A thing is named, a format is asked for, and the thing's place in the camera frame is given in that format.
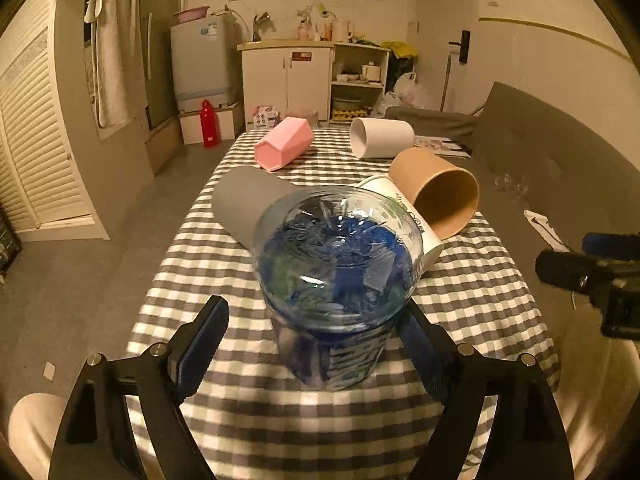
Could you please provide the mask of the brown paper cup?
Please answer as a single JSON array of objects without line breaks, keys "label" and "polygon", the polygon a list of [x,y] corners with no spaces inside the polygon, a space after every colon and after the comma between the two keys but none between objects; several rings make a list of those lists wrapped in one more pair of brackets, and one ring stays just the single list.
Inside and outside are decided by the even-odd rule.
[{"label": "brown paper cup", "polygon": [[477,212],[480,185],[475,177],[427,148],[402,151],[388,175],[441,240],[457,235]]}]

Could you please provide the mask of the white cylindrical cup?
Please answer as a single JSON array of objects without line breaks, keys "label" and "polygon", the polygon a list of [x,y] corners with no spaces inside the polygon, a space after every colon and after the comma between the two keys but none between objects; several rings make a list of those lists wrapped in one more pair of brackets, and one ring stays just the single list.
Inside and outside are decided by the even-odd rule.
[{"label": "white cylindrical cup", "polygon": [[412,148],[416,135],[408,122],[385,118],[355,118],[349,128],[352,154],[358,159],[393,158]]}]

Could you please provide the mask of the pink faceted cup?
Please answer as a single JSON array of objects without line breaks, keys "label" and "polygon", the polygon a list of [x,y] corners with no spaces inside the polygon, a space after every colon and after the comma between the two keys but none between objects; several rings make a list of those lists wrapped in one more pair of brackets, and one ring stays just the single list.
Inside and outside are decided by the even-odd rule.
[{"label": "pink faceted cup", "polygon": [[314,132],[305,118],[287,117],[254,146],[254,159],[268,172],[282,169],[303,155],[314,140]]}]

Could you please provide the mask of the grey sofa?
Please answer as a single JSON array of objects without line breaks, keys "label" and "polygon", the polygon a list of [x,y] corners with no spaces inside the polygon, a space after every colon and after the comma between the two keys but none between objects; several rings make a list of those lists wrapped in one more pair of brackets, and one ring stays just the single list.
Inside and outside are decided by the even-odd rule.
[{"label": "grey sofa", "polygon": [[620,454],[639,426],[639,355],[631,341],[601,334],[585,297],[542,284],[534,260],[544,241],[523,210],[543,214],[578,250],[587,233],[639,231],[639,171],[582,122],[536,96],[495,82],[468,136],[463,167],[480,182],[480,211],[532,291],[561,363],[559,408],[577,477]]}]

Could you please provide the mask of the silver suitcase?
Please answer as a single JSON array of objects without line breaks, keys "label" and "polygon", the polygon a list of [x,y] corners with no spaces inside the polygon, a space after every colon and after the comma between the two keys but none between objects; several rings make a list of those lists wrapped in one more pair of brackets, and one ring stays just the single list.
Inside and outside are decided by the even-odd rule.
[{"label": "silver suitcase", "polygon": [[3,209],[0,209],[0,273],[2,282],[6,278],[6,272],[21,251],[22,243]]}]

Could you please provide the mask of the grey blanket on sofa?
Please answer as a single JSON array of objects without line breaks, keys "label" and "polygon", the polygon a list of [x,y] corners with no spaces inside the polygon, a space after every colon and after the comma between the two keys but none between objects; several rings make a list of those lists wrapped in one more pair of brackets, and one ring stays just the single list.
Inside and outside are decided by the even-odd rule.
[{"label": "grey blanket on sofa", "polygon": [[417,136],[449,139],[468,136],[480,122],[480,118],[473,115],[404,106],[389,107],[385,111],[384,118],[408,122]]}]

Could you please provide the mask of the white louvered wardrobe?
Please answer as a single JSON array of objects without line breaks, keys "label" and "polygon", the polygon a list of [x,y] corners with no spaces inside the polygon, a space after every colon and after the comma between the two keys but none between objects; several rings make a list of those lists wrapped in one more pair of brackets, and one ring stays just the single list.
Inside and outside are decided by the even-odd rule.
[{"label": "white louvered wardrobe", "polygon": [[24,242],[113,237],[153,179],[144,118],[102,129],[81,0],[26,0],[1,36],[1,208]]}]

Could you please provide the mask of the white plastic bag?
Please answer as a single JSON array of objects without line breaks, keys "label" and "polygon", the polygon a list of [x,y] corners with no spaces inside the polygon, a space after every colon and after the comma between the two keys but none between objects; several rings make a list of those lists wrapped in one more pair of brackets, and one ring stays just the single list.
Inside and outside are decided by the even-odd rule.
[{"label": "white plastic bag", "polygon": [[423,87],[418,83],[416,72],[402,74],[395,82],[394,93],[400,97],[405,106],[413,108],[427,106],[427,96]]}]

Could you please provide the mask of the red thermos bottle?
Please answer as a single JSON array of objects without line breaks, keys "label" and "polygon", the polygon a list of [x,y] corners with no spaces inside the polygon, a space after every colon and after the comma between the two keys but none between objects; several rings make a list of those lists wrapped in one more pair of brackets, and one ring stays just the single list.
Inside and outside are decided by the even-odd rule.
[{"label": "red thermos bottle", "polygon": [[217,115],[209,100],[204,100],[200,110],[201,133],[206,148],[213,148],[220,142]]}]

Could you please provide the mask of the pink waste bin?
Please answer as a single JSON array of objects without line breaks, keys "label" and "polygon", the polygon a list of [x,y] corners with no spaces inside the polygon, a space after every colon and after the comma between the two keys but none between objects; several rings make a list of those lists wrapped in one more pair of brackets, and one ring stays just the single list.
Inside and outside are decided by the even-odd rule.
[{"label": "pink waste bin", "polygon": [[311,129],[317,128],[319,125],[318,112],[316,110],[310,110],[309,108],[288,108],[285,112],[285,116],[305,119]]}]

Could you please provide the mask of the white kettle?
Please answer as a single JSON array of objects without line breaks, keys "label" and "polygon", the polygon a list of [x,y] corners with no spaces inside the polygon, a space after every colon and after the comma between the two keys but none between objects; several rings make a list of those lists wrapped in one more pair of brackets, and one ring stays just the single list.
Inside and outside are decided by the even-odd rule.
[{"label": "white kettle", "polygon": [[332,41],[350,44],[354,36],[354,23],[346,18],[336,18],[332,23]]}]

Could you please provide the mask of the white hanging towel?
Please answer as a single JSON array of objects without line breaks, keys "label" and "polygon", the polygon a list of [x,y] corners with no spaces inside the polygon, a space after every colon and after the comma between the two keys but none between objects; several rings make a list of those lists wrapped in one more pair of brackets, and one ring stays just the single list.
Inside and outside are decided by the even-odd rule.
[{"label": "white hanging towel", "polygon": [[139,0],[88,0],[85,23],[98,125],[126,125],[146,107]]}]

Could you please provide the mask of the white kitchen cabinet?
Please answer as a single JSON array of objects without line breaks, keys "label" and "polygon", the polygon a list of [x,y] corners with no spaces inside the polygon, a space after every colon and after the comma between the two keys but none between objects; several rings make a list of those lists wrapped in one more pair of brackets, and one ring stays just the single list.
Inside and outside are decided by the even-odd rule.
[{"label": "white kitchen cabinet", "polygon": [[244,119],[253,127],[256,110],[272,106],[288,112],[316,113],[330,118],[334,45],[332,42],[264,40],[240,44]]}]

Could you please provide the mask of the white washing machine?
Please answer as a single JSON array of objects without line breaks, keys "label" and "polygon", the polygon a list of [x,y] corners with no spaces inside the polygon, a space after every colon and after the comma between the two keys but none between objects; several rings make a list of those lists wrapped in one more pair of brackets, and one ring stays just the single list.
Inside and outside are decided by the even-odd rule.
[{"label": "white washing machine", "polygon": [[242,27],[230,13],[209,15],[170,29],[172,83],[181,114],[235,103],[240,93]]}]

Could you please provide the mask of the pink basin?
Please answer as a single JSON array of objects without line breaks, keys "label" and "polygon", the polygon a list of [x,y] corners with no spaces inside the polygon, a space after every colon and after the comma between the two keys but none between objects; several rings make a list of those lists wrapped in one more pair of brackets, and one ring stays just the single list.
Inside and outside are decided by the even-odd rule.
[{"label": "pink basin", "polygon": [[189,23],[192,21],[206,18],[209,6],[197,6],[196,8],[186,9],[174,14],[178,24]]}]

